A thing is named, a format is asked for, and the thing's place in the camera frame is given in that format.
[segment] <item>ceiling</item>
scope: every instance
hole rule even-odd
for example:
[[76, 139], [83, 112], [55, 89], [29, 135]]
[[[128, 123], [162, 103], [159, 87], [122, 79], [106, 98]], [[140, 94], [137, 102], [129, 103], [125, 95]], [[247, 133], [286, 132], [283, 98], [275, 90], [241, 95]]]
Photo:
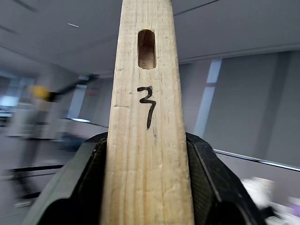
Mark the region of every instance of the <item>ceiling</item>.
[[[121, 0], [0, 1], [0, 67], [113, 71]], [[172, 0], [181, 63], [300, 48], [299, 0]], [[76, 24], [79, 28], [68, 25]]]

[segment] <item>black marker writing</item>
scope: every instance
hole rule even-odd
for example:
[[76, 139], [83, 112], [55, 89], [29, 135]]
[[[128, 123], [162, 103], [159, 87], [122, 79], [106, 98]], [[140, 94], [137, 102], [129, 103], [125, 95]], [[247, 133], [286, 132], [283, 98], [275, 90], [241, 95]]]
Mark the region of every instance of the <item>black marker writing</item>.
[[156, 101], [148, 100], [152, 96], [152, 87], [151, 86], [137, 88], [137, 91], [143, 91], [143, 90], [148, 91], [148, 95], [146, 97], [141, 98], [140, 103], [150, 103], [150, 104], [152, 104], [150, 109], [149, 109], [148, 118], [147, 118], [147, 129], [149, 129], [150, 125], [151, 125], [153, 110], [156, 106]]

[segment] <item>floor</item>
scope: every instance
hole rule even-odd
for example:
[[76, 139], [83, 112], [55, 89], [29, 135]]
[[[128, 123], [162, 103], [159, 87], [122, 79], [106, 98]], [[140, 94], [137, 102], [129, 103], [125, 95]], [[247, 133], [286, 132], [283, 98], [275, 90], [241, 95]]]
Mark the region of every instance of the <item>floor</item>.
[[[20, 167], [21, 155], [26, 141], [18, 137], [6, 137], [5, 130], [0, 127], [0, 225], [20, 225], [27, 215], [30, 206], [19, 207], [15, 189], [9, 180], [7, 169]], [[60, 150], [59, 142], [41, 141], [34, 166], [65, 164], [74, 152]], [[56, 171], [38, 172], [39, 176], [31, 177], [39, 190], [42, 190]]]

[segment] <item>wooden plank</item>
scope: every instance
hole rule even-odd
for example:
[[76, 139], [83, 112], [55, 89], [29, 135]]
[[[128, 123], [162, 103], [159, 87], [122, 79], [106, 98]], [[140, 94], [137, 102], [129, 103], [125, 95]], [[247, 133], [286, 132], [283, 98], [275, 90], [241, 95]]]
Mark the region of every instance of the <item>wooden plank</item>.
[[123, 0], [102, 225], [194, 224], [170, 0]]

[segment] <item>white object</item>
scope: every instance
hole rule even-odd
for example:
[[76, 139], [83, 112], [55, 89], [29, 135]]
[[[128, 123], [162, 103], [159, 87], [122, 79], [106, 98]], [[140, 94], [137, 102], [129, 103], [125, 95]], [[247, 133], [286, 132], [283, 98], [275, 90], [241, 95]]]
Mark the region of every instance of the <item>white object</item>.
[[263, 209], [270, 206], [273, 181], [253, 177], [252, 179], [242, 180], [242, 184], [258, 208]]

